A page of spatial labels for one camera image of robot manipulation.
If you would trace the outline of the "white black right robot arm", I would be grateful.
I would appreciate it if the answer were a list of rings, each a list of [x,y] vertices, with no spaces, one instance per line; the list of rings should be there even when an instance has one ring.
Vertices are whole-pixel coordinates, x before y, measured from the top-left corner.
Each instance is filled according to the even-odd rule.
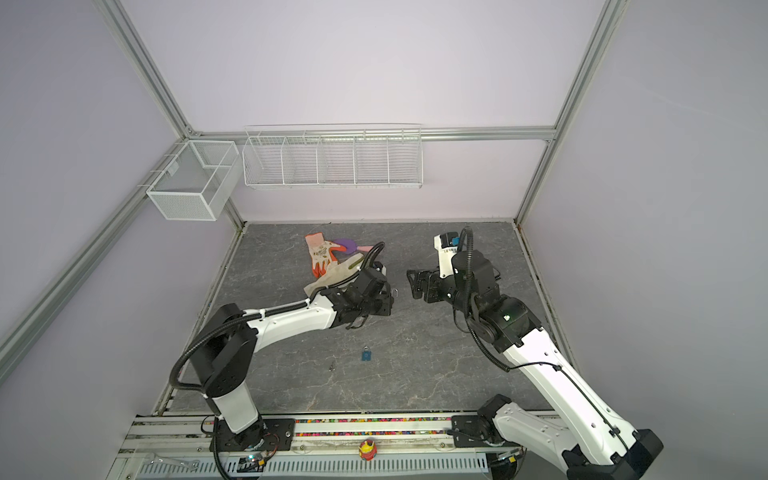
[[[503,440],[556,466],[570,479],[640,479],[664,445],[610,408],[561,354],[521,300],[501,292],[495,269],[479,251],[441,257],[434,270],[410,270],[414,298],[447,302],[464,314],[480,348],[521,372],[557,413],[555,422],[502,395],[479,409]]]

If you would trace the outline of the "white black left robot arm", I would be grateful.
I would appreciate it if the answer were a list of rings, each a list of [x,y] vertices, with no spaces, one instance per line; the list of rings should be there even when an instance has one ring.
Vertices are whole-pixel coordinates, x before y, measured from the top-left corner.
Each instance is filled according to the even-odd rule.
[[[211,449],[262,449],[271,432],[246,384],[259,350],[300,334],[362,326],[371,316],[391,314],[394,299],[385,267],[376,262],[338,285],[307,299],[267,309],[226,304],[176,360],[169,384],[199,393],[214,414]]]

